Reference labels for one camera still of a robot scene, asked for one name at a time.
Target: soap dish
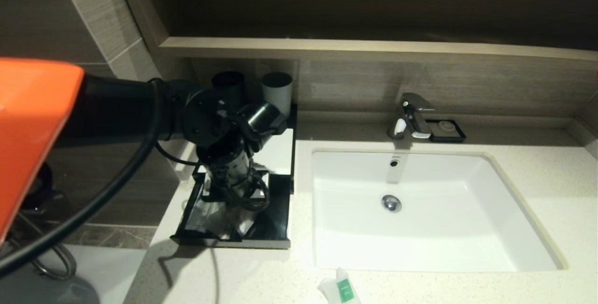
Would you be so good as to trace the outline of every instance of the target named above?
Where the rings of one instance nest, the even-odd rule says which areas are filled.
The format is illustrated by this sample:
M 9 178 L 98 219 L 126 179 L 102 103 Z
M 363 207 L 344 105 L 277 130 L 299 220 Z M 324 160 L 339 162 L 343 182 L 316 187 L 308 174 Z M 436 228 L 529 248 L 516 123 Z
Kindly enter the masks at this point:
M 432 130 L 431 142 L 462 143 L 467 138 L 454 120 L 426 120 Z

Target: orange robot part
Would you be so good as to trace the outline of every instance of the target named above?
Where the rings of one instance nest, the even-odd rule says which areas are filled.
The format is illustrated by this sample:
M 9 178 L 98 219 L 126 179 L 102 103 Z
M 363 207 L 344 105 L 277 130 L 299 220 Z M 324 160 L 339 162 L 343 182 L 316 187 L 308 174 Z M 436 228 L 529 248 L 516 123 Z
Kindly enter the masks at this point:
M 0 244 L 66 123 L 84 71 L 64 62 L 0 57 Z

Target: robotic arm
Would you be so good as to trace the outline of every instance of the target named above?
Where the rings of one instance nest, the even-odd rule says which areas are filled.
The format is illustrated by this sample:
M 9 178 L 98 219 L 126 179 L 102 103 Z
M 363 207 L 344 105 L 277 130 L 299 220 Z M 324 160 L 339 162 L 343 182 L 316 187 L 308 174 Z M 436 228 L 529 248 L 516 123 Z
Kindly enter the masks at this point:
M 8 153 L 0 156 L 0 244 L 52 146 L 141 142 L 130 162 L 88 206 L 0 260 L 0 278 L 90 219 L 125 185 L 158 140 L 193 142 L 213 190 L 233 206 L 265 209 L 269 193 L 250 158 L 285 129 L 285 116 L 272 104 L 263 101 L 232 111 L 218 91 L 197 83 L 99 78 L 75 65 L 0 58 L 0 152 Z M 249 198 L 255 189 L 263 191 L 263 199 Z

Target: sink drain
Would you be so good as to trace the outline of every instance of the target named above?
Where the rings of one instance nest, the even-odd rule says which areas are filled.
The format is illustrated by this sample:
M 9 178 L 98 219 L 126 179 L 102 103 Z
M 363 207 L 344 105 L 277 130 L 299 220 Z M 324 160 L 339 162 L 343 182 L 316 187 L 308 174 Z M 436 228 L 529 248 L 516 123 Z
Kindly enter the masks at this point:
M 393 195 L 382 197 L 382 206 L 393 213 L 400 211 L 402 208 L 401 200 Z

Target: plastic bag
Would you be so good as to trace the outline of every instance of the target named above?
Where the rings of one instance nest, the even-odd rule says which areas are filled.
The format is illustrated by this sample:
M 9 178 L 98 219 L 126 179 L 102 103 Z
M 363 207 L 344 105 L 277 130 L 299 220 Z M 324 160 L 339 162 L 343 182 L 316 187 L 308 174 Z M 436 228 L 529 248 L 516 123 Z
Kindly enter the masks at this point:
M 341 268 L 337 269 L 337 278 L 326 278 L 318 285 L 330 304 L 361 304 L 349 275 Z

